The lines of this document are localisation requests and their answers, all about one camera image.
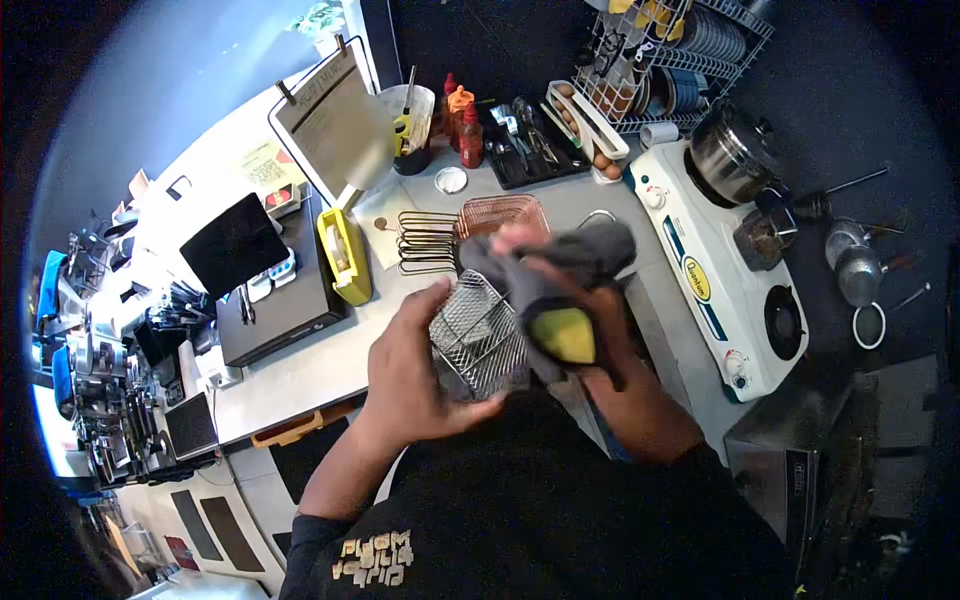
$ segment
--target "stove burner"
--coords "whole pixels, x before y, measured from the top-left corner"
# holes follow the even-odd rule
[[[790,288],[775,285],[770,289],[763,305],[763,321],[774,353],[783,360],[796,356],[805,332],[801,328],[800,308]]]
[[[707,200],[721,208],[736,208],[736,204],[718,194],[716,190],[707,183],[704,176],[700,175],[697,165],[693,164],[693,156],[690,154],[689,148],[684,150],[684,167],[686,168],[686,173],[690,175],[690,178],[693,180],[693,184],[707,197]]]

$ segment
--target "grey cloth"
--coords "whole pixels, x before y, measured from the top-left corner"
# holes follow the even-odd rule
[[[540,351],[527,335],[528,325],[544,310],[577,306],[566,292],[540,273],[528,269],[526,256],[545,258],[569,274],[581,287],[591,290],[613,278],[636,258],[636,242],[622,223],[599,221],[557,236],[540,247],[521,247],[507,256],[490,252],[490,238],[469,238],[460,249],[464,269],[472,269],[507,297],[516,312],[517,325],[527,342],[527,362],[543,383],[565,379],[564,366]]]

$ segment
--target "portable gas stove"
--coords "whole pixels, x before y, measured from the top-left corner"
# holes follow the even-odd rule
[[[756,207],[719,197],[683,140],[653,146],[630,169],[728,392],[740,402],[770,394],[809,336],[786,264],[751,271],[734,242]]]

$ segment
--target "stove knob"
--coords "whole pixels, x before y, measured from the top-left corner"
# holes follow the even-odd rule
[[[746,369],[746,365],[743,362],[743,354],[739,352],[729,352],[723,364],[724,368],[727,369],[727,373],[730,375],[740,375]]]
[[[651,208],[661,208],[666,202],[666,195],[663,190],[653,185],[641,188],[640,198]]]

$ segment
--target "counter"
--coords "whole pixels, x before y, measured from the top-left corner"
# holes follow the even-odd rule
[[[468,185],[453,196],[437,190],[434,175],[459,164],[445,149],[420,175],[391,173],[384,185],[398,182],[420,210],[456,212],[470,198],[503,194],[486,164],[468,171]],[[670,271],[660,241],[636,195],[622,184],[600,186],[589,174],[532,185],[522,190],[543,206],[551,230],[575,228],[594,209],[608,210],[636,238],[634,264],[625,278],[625,295],[666,391],[700,423],[707,441],[726,463],[723,434],[749,404],[731,404],[680,286]],[[367,388],[367,352],[383,332],[403,298],[439,275],[404,276],[384,270],[368,251],[374,294],[344,321],[311,334],[244,369],[244,381],[218,391],[211,403],[218,437],[227,444],[281,421],[354,396]]]

